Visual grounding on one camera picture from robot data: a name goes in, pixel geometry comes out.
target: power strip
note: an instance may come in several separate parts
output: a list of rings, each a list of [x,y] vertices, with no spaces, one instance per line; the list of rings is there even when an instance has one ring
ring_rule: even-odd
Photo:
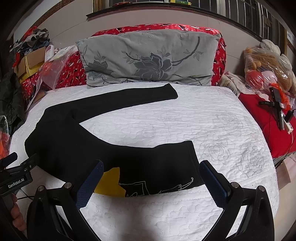
[[[292,125],[290,124],[290,122],[286,122],[285,120],[284,120],[284,126],[285,126],[285,130],[288,132],[288,134],[290,134],[292,131],[293,131],[293,127],[292,127]]]

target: bed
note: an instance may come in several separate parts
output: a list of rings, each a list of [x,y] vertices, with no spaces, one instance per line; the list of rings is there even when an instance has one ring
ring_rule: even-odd
[[[164,83],[141,82],[49,91],[31,107],[27,121],[12,136],[10,152],[18,154],[14,165],[27,158],[24,142],[47,107],[126,88],[162,85]],[[243,104],[227,88],[172,86],[179,96],[175,100],[109,112],[81,125],[96,137],[117,145],[154,147],[191,140],[198,160],[209,160],[230,182],[236,181],[245,188],[263,185],[275,216],[279,191],[273,160],[258,124]],[[23,188],[27,195],[34,195],[39,185],[57,188],[64,184],[39,167],[32,170],[32,177],[34,181]],[[30,200],[18,203],[25,216]],[[130,198],[93,194],[87,206],[81,209],[102,241],[202,240],[221,211],[204,185],[174,193]],[[237,230],[243,213],[242,208],[230,234]]]

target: yellow graphic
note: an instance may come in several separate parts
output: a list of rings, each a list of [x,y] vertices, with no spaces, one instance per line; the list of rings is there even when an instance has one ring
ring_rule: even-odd
[[[108,196],[125,197],[126,191],[118,184],[119,176],[119,167],[114,167],[104,172],[94,192]]]

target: black garment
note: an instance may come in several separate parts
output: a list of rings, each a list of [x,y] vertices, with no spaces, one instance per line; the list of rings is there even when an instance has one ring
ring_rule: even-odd
[[[104,171],[120,168],[120,185],[126,196],[148,195],[192,188],[202,184],[193,143],[163,144],[154,148],[107,143],[79,123],[122,108],[177,98],[170,84],[131,88],[78,99],[44,111],[25,141],[28,156],[38,153],[39,166],[71,183],[82,181],[98,160]]]
[[[0,115],[6,116],[10,135],[25,122],[22,88],[13,70],[0,81]]]

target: clear plastic bag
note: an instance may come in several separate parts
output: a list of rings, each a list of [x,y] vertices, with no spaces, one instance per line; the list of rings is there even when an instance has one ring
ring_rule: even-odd
[[[0,159],[9,155],[8,122],[4,115],[0,115]]]
[[[41,80],[54,90],[68,58],[77,51],[76,45],[59,50],[39,69]]]
[[[246,83],[257,90],[268,90],[278,83],[283,92],[292,87],[293,72],[286,59],[275,52],[262,48],[247,48],[244,52]]]

